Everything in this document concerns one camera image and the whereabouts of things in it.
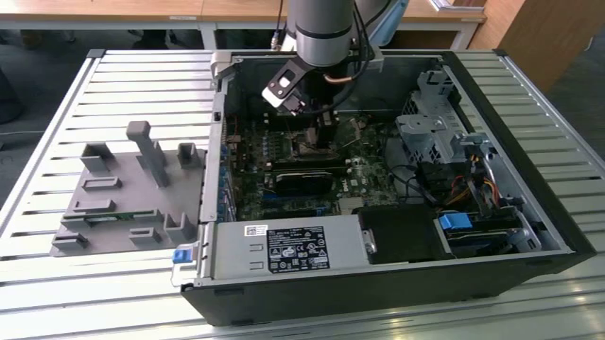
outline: black cable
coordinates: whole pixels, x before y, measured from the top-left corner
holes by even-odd
[[[384,7],[380,8],[378,13],[371,17],[371,19],[366,22],[366,27],[370,27],[370,25],[374,23],[374,21],[383,15],[386,9],[388,8],[391,0],[386,0]]]
[[[358,17],[358,20],[360,22],[360,25],[359,25],[360,26],[360,33],[362,33],[362,35],[364,37],[364,45],[366,45],[364,63],[360,66],[360,69],[359,69],[358,73],[352,76],[352,79],[355,80],[366,72],[367,65],[370,64],[370,38],[367,37],[367,31],[366,31],[366,27],[363,25],[363,21],[362,21],[363,19],[360,18],[359,8],[358,8],[356,4],[354,4],[354,8],[355,8],[354,14]],[[347,90],[346,90],[344,94],[340,96],[340,98],[334,103],[331,103],[324,108],[319,108],[319,109],[316,109],[314,111],[308,111],[308,112],[303,111],[303,112],[300,112],[300,114],[304,114],[304,115],[320,115],[322,113],[328,112],[330,110],[335,109],[348,99],[348,97],[352,94],[352,91],[355,90],[355,86],[356,85],[358,85],[358,83],[355,81],[351,81],[348,83],[348,85],[347,85]]]
[[[402,204],[406,204],[407,203],[407,198],[408,198],[408,182],[415,179],[415,176],[411,176],[407,181],[406,181],[406,195],[403,196],[403,202]]]
[[[283,10],[283,0],[280,0],[280,11],[276,15],[276,27],[275,27],[275,33],[280,31],[280,21],[282,21],[282,10]]]
[[[403,178],[400,178],[394,172],[392,169],[388,169],[388,174],[392,176],[392,178],[406,187],[410,187],[434,206],[442,206],[442,204],[438,202],[436,198],[432,197],[430,193],[427,193],[424,190],[422,190],[418,186],[414,186],[408,180],[406,181]]]
[[[362,35],[363,33],[360,32],[360,29],[359,29],[359,20],[358,20],[358,16],[352,16],[352,20],[354,20],[354,24],[355,24],[355,30],[358,31],[358,46],[359,46],[359,58],[358,58],[358,61],[355,62],[354,64],[354,72],[359,72],[359,69],[360,69],[360,48],[362,48],[362,41],[360,41],[360,38],[362,38]]]
[[[396,169],[396,168],[400,168],[400,167],[404,167],[406,169],[411,170],[411,171],[415,171],[418,168],[412,165],[408,165],[408,164],[399,164],[399,165],[395,165],[392,168],[388,166],[388,163],[386,162],[386,144],[388,142],[388,136],[384,137],[384,140],[383,140],[383,150],[382,150],[382,158],[383,158],[383,162],[384,162],[384,167],[386,167],[386,170],[388,171],[388,174],[392,176],[392,178],[402,184],[407,187],[410,187],[432,205],[435,206],[442,206],[442,204],[439,203],[438,199],[428,193],[426,192],[426,190],[423,190],[422,188],[419,188],[418,186],[414,186],[412,184],[408,183],[408,180],[406,181],[403,178],[400,178],[394,172],[392,170]]]
[[[356,16],[355,22],[359,20],[358,31],[359,31],[359,33],[363,33],[362,34],[363,39],[359,39],[359,48],[360,48],[360,41],[363,40],[363,43],[364,43],[364,63],[362,64],[359,71],[351,76],[352,80],[359,78],[360,75],[366,72],[367,65],[370,64],[370,49],[371,49],[370,36],[367,35],[367,29],[366,29],[366,25],[363,24],[363,18],[360,17],[360,12],[359,12],[359,8],[358,8],[358,3],[356,2],[354,2],[354,7],[355,7],[355,13],[354,14]]]

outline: motherboard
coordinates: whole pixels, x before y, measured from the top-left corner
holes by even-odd
[[[396,204],[380,154],[386,124],[363,113],[340,114],[336,121],[322,146],[308,142],[306,118],[266,114],[229,124],[237,221],[350,215],[360,207]]]

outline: power supply label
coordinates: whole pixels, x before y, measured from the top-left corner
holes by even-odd
[[[323,227],[267,230],[267,255],[274,274],[328,269]]]

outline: blue tab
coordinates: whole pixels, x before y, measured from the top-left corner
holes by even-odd
[[[442,229],[469,229],[473,227],[470,223],[469,215],[463,212],[444,214],[438,218],[438,222],[442,225]]]
[[[172,263],[187,264],[188,262],[192,262],[192,249],[175,249]]]

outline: metal slatted table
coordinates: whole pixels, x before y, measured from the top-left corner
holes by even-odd
[[[490,299],[207,325],[169,284],[171,250],[46,255],[85,142],[133,151],[125,125],[148,120],[163,149],[184,141],[207,146],[211,52],[108,51],[85,60],[0,212],[0,339],[553,339],[605,332],[603,162],[507,58],[458,56],[599,255]]]

